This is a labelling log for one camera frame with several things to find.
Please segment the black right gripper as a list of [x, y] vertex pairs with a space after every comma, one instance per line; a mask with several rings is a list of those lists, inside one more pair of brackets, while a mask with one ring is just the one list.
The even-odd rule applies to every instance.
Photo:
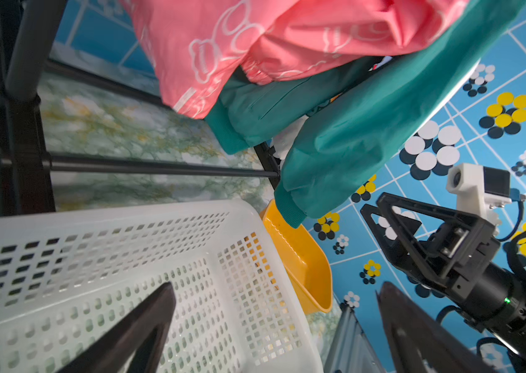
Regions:
[[[389, 193], [376, 204], [363, 205], [361, 214], [387, 261], [455, 302], [469, 296], [500, 247], [497, 227], [484, 219], [469, 224], [455, 209]], [[424, 219], [438, 227], [420, 240]]]

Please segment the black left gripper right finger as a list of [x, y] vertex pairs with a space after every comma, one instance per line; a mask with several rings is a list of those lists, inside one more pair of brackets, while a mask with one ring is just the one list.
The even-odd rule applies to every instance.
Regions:
[[376, 294], [397, 372], [492, 372], [455, 337], [390, 282]]

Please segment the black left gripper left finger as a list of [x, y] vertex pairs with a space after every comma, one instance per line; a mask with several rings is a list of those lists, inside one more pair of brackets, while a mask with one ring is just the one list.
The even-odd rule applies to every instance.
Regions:
[[176, 298], [168, 282], [113, 326], [61, 372], [157, 371], [171, 328]]

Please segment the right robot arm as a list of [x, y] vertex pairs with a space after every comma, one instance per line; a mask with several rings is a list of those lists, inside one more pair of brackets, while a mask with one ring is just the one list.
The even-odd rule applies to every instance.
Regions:
[[526, 362], [526, 269], [508, 250], [508, 268], [493, 264], [501, 243], [477, 214], [383, 193], [362, 217], [387, 260], [455, 303], [472, 328], [489, 330]]

